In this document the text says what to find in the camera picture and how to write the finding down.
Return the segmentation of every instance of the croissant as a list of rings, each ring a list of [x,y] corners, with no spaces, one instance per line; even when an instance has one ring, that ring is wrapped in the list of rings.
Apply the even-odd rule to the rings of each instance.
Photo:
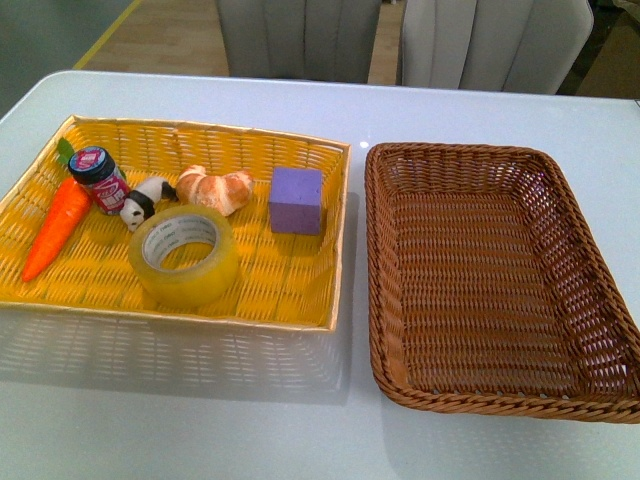
[[[204,167],[191,165],[178,177],[176,193],[182,203],[215,208],[228,217],[249,203],[253,177],[245,171],[207,175]]]

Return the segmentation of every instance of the orange carrot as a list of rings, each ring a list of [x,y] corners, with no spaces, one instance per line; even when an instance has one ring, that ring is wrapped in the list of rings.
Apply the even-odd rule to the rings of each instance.
[[[56,259],[90,208],[91,197],[73,178],[60,184],[29,251],[22,271],[24,282],[33,280]]]

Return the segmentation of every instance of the purple foam cube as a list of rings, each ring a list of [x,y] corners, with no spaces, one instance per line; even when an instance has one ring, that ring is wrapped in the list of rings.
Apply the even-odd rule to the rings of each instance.
[[[320,234],[322,172],[275,167],[269,213],[274,233]]]

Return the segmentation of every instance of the gray chair back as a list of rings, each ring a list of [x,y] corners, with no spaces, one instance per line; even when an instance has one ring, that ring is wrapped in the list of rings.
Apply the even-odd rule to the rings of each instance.
[[[380,0],[216,0],[234,77],[367,83]]]
[[[592,27],[588,0],[407,0],[398,83],[556,93]]]

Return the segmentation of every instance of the white table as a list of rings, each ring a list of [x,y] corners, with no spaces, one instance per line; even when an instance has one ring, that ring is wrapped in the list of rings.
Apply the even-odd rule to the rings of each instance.
[[[45,78],[0,121],[0,194],[70,114],[354,145],[335,335],[0,311],[0,478],[620,479],[640,426],[413,411],[369,366],[365,198],[383,141],[522,145],[562,167],[640,321],[634,101],[131,74]]]

